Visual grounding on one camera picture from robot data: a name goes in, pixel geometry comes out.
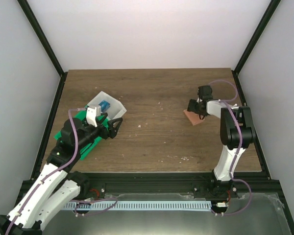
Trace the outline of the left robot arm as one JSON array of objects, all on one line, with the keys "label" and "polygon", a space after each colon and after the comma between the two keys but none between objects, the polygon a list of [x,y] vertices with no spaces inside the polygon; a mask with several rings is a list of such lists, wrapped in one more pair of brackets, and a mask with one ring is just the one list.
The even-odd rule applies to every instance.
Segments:
[{"label": "left robot arm", "polygon": [[123,119],[103,124],[106,117],[95,118],[96,126],[75,117],[65,121],[39,177],[8,215],[0,215],[0,234],[40,235],[69,201],[89,194],[88,177],[71,169],[80,159],[81,149],[98,137],[112,139],[117,135]]}]

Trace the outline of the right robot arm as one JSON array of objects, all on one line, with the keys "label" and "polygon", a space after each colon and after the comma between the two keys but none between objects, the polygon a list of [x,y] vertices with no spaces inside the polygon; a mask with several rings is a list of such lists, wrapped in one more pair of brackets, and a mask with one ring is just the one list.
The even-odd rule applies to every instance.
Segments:
[{"label": "right robot arm", "polygon": [[213,170],[208,192],[220,197],[234,181],[234,171],[246,149],[255,142],[256,131],[251,109],[248,106],[230,105],[225,100],[214,99],[211,86],[198,87],[198,98],[189,101],[186,112],[204,120],[208,116],[220,119],[222,151]]}]

